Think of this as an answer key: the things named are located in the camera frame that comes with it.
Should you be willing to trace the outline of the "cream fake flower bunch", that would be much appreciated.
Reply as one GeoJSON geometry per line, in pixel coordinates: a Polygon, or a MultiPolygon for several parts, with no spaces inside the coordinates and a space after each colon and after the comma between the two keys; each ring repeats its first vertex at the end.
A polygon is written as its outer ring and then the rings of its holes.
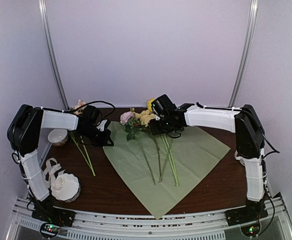
{"type": "Polygon", "coordinates": [[[154,120],[156,116],[149,109],[143,110],[141,113],[134,112],[133,114],[136,121],[136,127],[140,128],[142,132],[148,134],[155,144],[157,159],[158,159],[159,176],[161,176],[162,164],[161,164],[161,156],[160,156],[160,147],[159,147],[156,137],[151,132],[151,120],[154,120]]]}

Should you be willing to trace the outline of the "yellow fake flower stem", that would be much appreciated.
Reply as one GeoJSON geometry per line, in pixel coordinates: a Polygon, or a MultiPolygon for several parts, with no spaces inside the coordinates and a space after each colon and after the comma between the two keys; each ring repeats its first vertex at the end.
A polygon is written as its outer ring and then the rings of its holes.
{"type": "Polygon", "coordinates": [[[165,94],[147,101],[147,109],[151,116],[151,119],[147,123],[148,130],[157,150],[159,167],[158,182],[161,183],[163,181],[167,164],[170,164],[175,186],[178,187],[180,183],[172,145],[173,140],[179,138],[181,134],[178,133],[176,136],[170,134],[176,131],[176,127],[174,126],[176,108],[176,105],[165,94]]]}

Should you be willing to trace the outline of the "green wrapping paper sheet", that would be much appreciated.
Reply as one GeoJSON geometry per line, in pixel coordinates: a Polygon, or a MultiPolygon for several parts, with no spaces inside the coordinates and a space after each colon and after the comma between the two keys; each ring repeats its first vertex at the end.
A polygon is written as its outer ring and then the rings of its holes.
{"type": "Polygon", "coordinates": [[[119,122],[112,122],[108,128],[114,145],[103,148],[105,155],[156,219],[188,195],[230,151],[226,144],[198,127],[187,127],[181,137],[169,138],[179,181],[176,186],[170,163],[165,163],[167,151],[160,136],[157,152],[151,137],[143,132],[137,140],[128,141],[119,122]]]}

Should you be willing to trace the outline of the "blue fake flower stem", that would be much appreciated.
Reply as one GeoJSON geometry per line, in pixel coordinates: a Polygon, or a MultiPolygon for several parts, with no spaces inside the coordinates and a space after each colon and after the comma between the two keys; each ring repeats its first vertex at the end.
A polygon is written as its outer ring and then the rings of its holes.
{"type": "Polygon", "coordinates": [[[166,155],[165,155],[163,167],[161,168],[161,173],[160,173],[159,180],[158,180],[159,183],[161,183],[163,181],[164,173],[165,173],[166,166],[168,163],[170,163],[170,168],[172,170],[173,177],[175,177],[175,169],[174,169],[174,165],[173,165],[173,161],[172,161],[172,150],[171,150],[172,149],[172,142],[169,142],[168,137],[165,134],[161,134],[160,137],[161,137],[161,140],[162,140],[163,145],[165,147],[166,155]]]}

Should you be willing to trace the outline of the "pink fake flower stem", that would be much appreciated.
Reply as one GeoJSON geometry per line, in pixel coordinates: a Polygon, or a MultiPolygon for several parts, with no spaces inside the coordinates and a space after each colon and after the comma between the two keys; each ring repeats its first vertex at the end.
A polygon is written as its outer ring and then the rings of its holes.
{"type": "Polygon", "coordinates": [[[126,135],[127,141],[138,140],[140,137],[140,133],[144,133],[148,137],[150,137],[147,133],[141,131],[141,129],[136,126],[137,123],[135,120],[134,112],[135,112],[134,110],[130,110],[130,111],[124,112],[120,116],[120,123],[124,126],[124,130],[127,133],[126,135]]]}

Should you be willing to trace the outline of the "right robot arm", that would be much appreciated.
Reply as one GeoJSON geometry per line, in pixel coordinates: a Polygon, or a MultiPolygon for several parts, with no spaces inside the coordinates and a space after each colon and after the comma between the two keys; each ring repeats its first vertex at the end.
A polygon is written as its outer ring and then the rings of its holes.
{"type": "Polygon", "coordinates": [[[236,157],[244,162],[246,172],[246,198],[252,201],[242,210],[245,220],[254,220],[261,212],[258,203],[264,195],[265,168],[262,166],[265,130],[254,107],[207,107],[200,103],[176,106],[166,94],[151,101],[155,118],[149,122],[153,135],[168,134],[184,127],[206,127],[235,134],[236,157]]]}

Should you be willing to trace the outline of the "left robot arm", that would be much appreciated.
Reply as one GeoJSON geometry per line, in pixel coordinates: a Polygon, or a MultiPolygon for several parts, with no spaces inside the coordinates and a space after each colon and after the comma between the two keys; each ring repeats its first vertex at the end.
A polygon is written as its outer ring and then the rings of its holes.
{"type": "Polygon", "coordinates": [[[17,157],[22,176],[36,200],[42,202],[50,195],[37,156],[41,129],[75,131],[88,138],[93,146],[113,146],[111,131],[108,129],[111,121],[104,118],[97,122],[100,114],[101,111],[91,105],[86,106],[81,115],[75,115],[70,110],[21,105],[7,130],[7,138],[17,157]]]}

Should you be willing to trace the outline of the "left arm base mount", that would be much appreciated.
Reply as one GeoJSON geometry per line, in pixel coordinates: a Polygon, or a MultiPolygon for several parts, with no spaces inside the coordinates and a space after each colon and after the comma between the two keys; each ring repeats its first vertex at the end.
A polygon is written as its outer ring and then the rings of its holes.
{"type": "Polygon", "coordinates": [[[55,238],[62,227],[72,227],[76,213],[72,210],[54,207],[55,199],[49,195],[45,200],[39,201],[31,194],[26,208],[31,211],[31,217],[40,220],[39,233],[44,239],[55,238]]]}

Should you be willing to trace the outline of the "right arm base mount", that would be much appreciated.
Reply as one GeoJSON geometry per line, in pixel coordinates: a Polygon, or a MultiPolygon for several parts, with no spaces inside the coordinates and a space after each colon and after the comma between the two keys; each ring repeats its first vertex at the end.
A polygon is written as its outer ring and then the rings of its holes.
{"type": "Polygon", "coordinates": [[[241,233],[248,238],[258,237],[262,233],[261,219],[268,216],[265,199],[251,201],[246,199],[245,206],[225,212],[229,227],[240,226],[241,233]]]}

